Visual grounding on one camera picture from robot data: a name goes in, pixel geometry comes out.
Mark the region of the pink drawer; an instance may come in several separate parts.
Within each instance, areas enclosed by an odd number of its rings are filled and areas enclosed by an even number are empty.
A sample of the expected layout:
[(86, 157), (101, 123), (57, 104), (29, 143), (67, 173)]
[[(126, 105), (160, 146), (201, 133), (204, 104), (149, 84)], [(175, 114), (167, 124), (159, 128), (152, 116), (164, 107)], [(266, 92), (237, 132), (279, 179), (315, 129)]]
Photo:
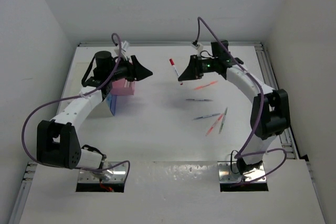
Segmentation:
[(135, 82), (129, 82), (126, 79), (114, 81), (112, 83), (111, 94), (118, 96), (134, 95)]

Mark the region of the red capped marker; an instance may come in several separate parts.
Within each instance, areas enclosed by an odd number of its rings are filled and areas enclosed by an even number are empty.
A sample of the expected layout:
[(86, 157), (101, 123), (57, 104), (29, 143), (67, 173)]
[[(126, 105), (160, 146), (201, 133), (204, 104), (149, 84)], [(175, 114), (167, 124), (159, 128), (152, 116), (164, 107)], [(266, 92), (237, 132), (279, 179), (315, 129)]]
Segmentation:
[(176, 75), (177, 79), (178, 79), (180, 75), (179, 75), (179, 72), (178, 72), (178, 70), (177, 70), (177, 68), (176, 68), (176, 65), (175, 65), (173, 59), (170, 58), (170, 59), (169, 59), (169, 62), (170, 62), (171, 66), (172, 66), (172, 68), (173, 68), (173, 70), (174, 70), (174, 72), (175, 72), (175, 75)]

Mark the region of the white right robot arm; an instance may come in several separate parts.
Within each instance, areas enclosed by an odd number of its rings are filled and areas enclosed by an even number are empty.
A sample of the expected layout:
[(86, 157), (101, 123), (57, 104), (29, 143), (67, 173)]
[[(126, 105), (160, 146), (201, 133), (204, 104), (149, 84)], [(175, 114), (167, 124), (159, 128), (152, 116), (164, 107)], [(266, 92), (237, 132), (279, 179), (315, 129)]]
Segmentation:
[(228, 50), (228, 41), (212, 42), (210, 56), (203, 57), (203, 45), (192, 42), (197, 54), (190, 56), (186, 69), (178, 81), (198, 80), (205, 73), (215, 72), (237, 87), (251, 102), (251, 133), (236, 153), (236, 167), (240, 174), (258, 168), (263, 156), (276, 136), (290, 126), (288, 93), (276, 90), (249, 72), (244, 62), (233, 57)]

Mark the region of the blue transparent drawer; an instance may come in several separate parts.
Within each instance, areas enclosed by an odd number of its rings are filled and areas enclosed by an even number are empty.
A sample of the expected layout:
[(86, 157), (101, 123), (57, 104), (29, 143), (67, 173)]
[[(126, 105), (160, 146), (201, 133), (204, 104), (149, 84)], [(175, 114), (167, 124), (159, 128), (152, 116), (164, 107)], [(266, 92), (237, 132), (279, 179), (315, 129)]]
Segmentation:
[(115, 115), (117, 96), (109, 93), (108, 96), (105, 99), (105, 102), (106, 102), (111, 114)]

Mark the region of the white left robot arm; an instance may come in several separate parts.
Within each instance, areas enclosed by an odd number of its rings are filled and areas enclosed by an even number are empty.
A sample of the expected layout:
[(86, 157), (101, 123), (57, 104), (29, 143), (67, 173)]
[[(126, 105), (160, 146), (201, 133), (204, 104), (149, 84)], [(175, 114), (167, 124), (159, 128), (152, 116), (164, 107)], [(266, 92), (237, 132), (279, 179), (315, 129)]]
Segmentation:
[(106, 156), (94, 147), (81, 146), (77, 130), (111, 94), (114, 81), (140, 81), (152, 75), (152, 71), (142, 66), (135, 55), (117, 62), (109, 51), (95, 53), (82, 77), (79, 95), (51, 120), (42, 120), (38, 124), (38, 162), (67, 169), (102, 169)]

